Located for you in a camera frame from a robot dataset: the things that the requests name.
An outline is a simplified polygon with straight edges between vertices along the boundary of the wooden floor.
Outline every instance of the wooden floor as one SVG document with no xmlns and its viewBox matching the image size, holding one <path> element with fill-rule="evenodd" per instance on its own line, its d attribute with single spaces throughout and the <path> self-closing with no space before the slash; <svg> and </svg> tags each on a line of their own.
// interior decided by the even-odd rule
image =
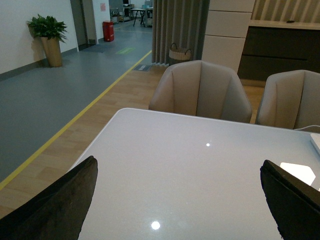
<svg viewBox="0 0 320 240">
<path fill-rule="evenodd" d="M 110 118 L 122 108 L 147 109 L 165 71 L 131 71 L 49 145 L 32 163 L 0 190 L 0 218 L 9 214 L 68 171 Z M 263 83 L 242 81 L 252 104 L 254 123 Z"/>
</svg>

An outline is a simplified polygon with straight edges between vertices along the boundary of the chair backrest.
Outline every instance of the chair backrest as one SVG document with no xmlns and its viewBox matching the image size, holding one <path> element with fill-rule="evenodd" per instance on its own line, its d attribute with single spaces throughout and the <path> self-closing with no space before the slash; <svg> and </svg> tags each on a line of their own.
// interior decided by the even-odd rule
<svg viewBox="0 0 320 240">
<path fill-rule="evenodd" d="M 260 169 L 260 179 L 283 239 L 320 239 L 320 192 L 269 160 Z"/>
<path fill-rule="evenodd" d="M 0 219 L 0 240 L 78 239 L 92 201 L 97 175 L 97 160 L 90 156 Z"/>
<path fill-rule="evenodd" d="M 249 123 L 252 108 L 237 74 L 201 60 L 166 69 L 150 110 Z"/>
<path fill-rule="evenodd" d="M 319 93 L 319 73 L 295 70 L 273 74 L 266 81 L 255 123 L 287 129 L 320 125 Z"/>
</svg>

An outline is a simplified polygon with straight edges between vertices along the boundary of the doorway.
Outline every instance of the doorway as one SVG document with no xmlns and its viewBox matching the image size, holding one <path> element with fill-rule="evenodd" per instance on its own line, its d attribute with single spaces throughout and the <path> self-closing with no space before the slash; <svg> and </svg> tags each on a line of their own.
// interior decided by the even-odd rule
<svg viewBox="0 0 320 240">
<path fill-rule="evenodd" d="M 85 11 L 83 0 L 70 0 L 76 40 L 79 51 L 86 49 L 93 44 L 89 44 L 86 27 Z"/>
</svg>

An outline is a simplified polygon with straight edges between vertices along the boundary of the gray floor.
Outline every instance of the gray floor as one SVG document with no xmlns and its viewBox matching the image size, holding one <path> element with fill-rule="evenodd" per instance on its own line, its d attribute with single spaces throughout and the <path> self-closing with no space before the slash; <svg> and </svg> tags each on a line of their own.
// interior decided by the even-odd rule
<svg viewBox="0 0 320 240">
<path fill-rule="evenodd" d="M 152 28 L 133 21 L 115 24 L 114 36 L 64 57 L 63 67 L 0 81 L 0 182 L 152 48 Z"/>
</svg>

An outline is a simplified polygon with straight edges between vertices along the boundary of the plant pot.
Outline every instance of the plant pot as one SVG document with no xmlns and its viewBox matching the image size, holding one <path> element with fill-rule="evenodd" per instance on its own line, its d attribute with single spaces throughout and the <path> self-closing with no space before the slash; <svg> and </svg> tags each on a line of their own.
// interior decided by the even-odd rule
<svg viewBox="0 0 320 240">
<path fill-rule="evenodd" d="M 41 42 L 50 67 L 61 67 L 62 56 L 58 38 L 41 37 Z"/>
</svg>

